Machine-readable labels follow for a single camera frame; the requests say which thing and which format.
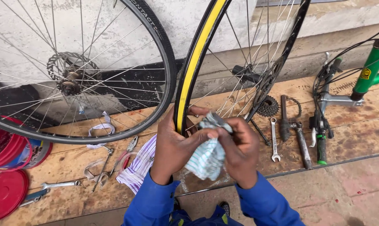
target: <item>bucket lid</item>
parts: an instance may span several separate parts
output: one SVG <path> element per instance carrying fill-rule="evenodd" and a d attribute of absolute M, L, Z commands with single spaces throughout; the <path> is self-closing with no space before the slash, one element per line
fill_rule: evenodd
<path fill-rule="evenodd" d="M 29 179 L 22 170 L 0 173 L 0 219 L 5 218 L 25 199 Z"/>

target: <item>pavement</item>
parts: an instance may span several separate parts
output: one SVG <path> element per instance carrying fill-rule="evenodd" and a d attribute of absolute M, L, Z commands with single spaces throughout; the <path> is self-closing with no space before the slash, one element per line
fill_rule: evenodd
<path fill-rule="evenodd" d="M 300 213 L 308 226 L 379 226 L 379 157 L 298 172 L 269 179 Z M 245 226 L 245 217 L 234 186 L 178 198 L 192 219 L 209 217 L 216 204 L 227 201 L 231 218 Z M 71 218 L 42 226 L 118 226 L 126 208 Z"/>

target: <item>blue jacket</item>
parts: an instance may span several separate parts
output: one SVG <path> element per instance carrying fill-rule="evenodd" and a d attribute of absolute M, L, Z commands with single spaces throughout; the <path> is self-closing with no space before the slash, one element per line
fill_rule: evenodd
<path fill-rule="evenodd" d="M 127 226 L 167 226 L 177 225 L 169 222 L 173 211 L 174 192 L 180 181 L 172 181 L 162 186 L 153 182 L 147 173 L 144 182 L 124 215 Z M 258 226 L 262 225 L 304 225 L 297 211 L 290 208 L 287 200 L 258 172 L 258 182 L 251 189 L 242 189 L 236 184 L 242 213 L 254 218 Z M 222 218 L 199 218 L 186 225 L 242 225 L 229 218 L 223 223 Z"/>

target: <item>bucket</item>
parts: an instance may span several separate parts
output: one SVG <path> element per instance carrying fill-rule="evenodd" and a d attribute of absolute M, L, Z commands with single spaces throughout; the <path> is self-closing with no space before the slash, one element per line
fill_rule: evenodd
<path fill-rule="evenodd" d="M 22 124 L 17 119 L 7 119 Z M 47 158 L 51 149 L 51 142 L 26 138 L 0 129 L 0 171 L 36 167 Z"/>

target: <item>sticker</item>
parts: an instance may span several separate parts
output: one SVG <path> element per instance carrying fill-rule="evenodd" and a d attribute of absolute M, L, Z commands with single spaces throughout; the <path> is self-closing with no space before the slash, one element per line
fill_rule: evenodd
<path fill-rule="evenodd" d="M 370 79 L 370 75 L 371 75 L 371 70 L 368 69 L 368 68 L 364 68 L 361 71 L 360 78 L 362 78 L 362 79 Z"/>

